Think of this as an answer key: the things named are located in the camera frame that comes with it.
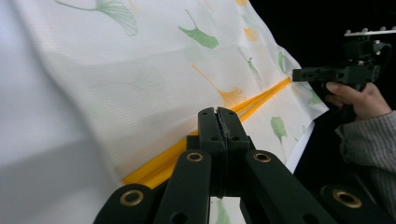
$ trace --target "human hand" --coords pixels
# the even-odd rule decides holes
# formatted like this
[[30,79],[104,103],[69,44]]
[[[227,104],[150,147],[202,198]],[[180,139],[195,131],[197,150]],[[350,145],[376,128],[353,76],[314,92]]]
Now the human hand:
[[328,82],[326,88],[334,95],[327,95],[325,100],[339,108],[353,105],[355,120],[373,119],[392,112],[378,87],[371,82],[366,84],[363,91],[336,82]]

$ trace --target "knit sweater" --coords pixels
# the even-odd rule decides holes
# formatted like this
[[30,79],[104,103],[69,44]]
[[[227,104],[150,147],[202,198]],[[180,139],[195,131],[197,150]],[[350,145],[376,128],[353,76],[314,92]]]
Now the knit sweater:
[[396,111],[341,125],[335,132],[344,160],[369,168],[378,203],[396,220]]

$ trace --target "yellow stripe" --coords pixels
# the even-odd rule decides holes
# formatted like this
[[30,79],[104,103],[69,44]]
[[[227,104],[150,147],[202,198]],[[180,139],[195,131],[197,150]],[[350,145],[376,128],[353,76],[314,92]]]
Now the yellow stripe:
[[[238,114],[239,119],[244,121],[248,117],[250,117],[256,110],[260,108],[265,102],[271,99],[274,95],[276,95],[279,91],[283,90],[287,85],[291,83],[289,78],[284,79],[283,81],[277,83],[270,90],[265,91],[259,95],[256,95],[245,102],[233,106],[231,110]],[[198,132],[194,131],[189,135],[197,135]],[[124,184],[142,184],[151,189],[155,189],[162,182],[169,179],[171,176],[178,156],[186,150],[186,141],[187,138],[184,137],[179,142],[174,144],[172,147],[169,147],[162,154],[149,161],[136,171],[132,172],[130,175],[127,175],[122,179]]]

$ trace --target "finger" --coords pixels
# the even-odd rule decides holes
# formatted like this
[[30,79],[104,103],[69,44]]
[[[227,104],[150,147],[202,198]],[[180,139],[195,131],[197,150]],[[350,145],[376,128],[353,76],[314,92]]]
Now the finger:
[[361,100],[361,92],[348,87],[347,85],[328,82],[326,83],[326,88],[335,95],[344,97],[350,103],[356,103]]
[[366,83],[364,89],[361,92],[365,93],[365,94],[371,94],[371,95],[381,94],[378,87],[372,82]]
[[332,103],[332,102],[339,102],[343,105],[352,105],[352,103],[350,101],[348,101],[348,99],[342,97],[342,96],[338,96],[338,95],[326,95],[325,96],[325,100]]
[[325,100],[338,108],[341,108],[346,104],[346,100],[337,95],[326,95]]

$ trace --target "white fabric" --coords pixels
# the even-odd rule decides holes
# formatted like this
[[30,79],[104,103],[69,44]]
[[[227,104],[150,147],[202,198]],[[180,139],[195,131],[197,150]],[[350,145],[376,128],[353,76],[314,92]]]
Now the white fabric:
[[0,1],[0,223],[86,224],[120,186]]
[[[44,66],[120,178],[195,130],[200,110],[241,103],[299,67],[246,1],[15,2]],[[188,36],[194,28],[205,39]],[[246,120],[256,147],[286,161],[327,110],[312,97],[293,83]],[[280,138],[277,117],[286,127]]]

